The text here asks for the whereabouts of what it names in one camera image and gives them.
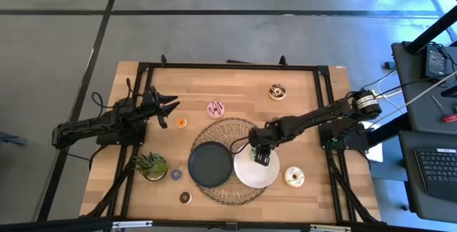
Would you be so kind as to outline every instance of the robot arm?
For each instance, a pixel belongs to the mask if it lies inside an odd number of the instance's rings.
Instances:
[[[111,132],[130,137],[135,132],[137,122],[143,122],[152,116],[157,116],[161,127],[166,128],[164,117],[167,117],[179,105],[179,102],[165,104],[177,98],[178,96],[162,96],[152,86],[143,95],[143,101],[139,107],[133,107],[132,99],[127,97],[115,103],[111,111],[107,111],[100,117],[59,124],[52,131],[52,145],[57,149],[62,149],[71,146],[79,139]]]
[[[339,126],[332,134],[334,138],[340,138],[347,128],[359,121],[376,118],[380,113],[381,107],[371,91],[349,92],[344,98],[302,116],[284,116],[267,122],[264,128],[252,128],[248,141],[256,150],[255,162],[267,166],[272,149],[294,140],[307,128],[336,122]]]

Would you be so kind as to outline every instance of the potted plant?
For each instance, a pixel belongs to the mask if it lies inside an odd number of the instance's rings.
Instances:
[[[157,181],[163,178],[168,170],[168,165],[162,156],[149,152],[148,155],[140,153],[135,159],[136,170],[149,181]]]

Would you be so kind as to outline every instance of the donut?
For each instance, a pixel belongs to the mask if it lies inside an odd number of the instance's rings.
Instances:
[[[211,118],[221,118],[225,112],[224,105],[219,101],[212,101],[206,107],[206,113]]]
[[[180,196],[179,196],[179,201],[181,203],[187,204],[192,201],[192,195],[188,191],[184,191]]]
[[[284,86],[280,84],[274,84],[270,86],[270,90],[268,91],[269,96],[271,99],[275,101],[280,101],[286,97],[286,89]]]
[[[178,120],[176,121],[176,125],[178,126],[178,128],[184,128],[187,126],[187,120],[185,118],[178,118]]]
[[[289,186],[299,188],[305,183],[305,174],[300,168],[290,167],[284,172],[284,180]]]
[[[171,179],[174,181],[180,181],[183,178],[183,172],[181,170],[175,169],[171,172]]]

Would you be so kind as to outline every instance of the woven placemat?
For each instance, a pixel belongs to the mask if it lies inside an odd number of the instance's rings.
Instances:
[[[239,138],[248,136],[251,128],[255,127],[253,123],[243,120],[241,118],[225,118],[216,121],[207,126],[194,141],[192,151],[199,144],[215,141],[222,143],[227,148],[230,147],[233,141]],[[248,139],[236,142],[233,145],[233,150],[237,151],[242,147]],[[265,188],[252,188],[243,184],[236,176],[233,170],[230,178],[220,186],[207,188],[197,185],[200,191],[208,196],[211,200],[229,206],[241,206],[255,198],[259,197],[266,189]]]

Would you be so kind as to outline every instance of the small round object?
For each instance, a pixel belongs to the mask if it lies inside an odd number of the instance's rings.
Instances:
[[[184,191],[180,196],[179,196],[179,201],[184,204],[188,204],[192,201],[192,195],[188,191]]]
[[[212,101],[206,107],[206,113],[211,118],[221,118],[225,111],[226,109],[220,101]]]
[[[230,151],[218,142],[199,144],[187,162],[191,178],[200,186],[212,188],[227,181],[233,171]]]
[[[280,101],[286,97],[286,88],[283,85],[274,84],[270,86],[268,94],[274,101]]]
[[[185,118],[178,118],[176,125],[178,128],[185,128],[187,126],[187,120]]]
[[[175,169],[171,172],[171,179],[174,181],[180,181],[183,178],[183,172],[181,170]]]
[[[305,174],[300,168],[290,167],[284,172],[284,180],[289,186],[299,188],[305,183]]]

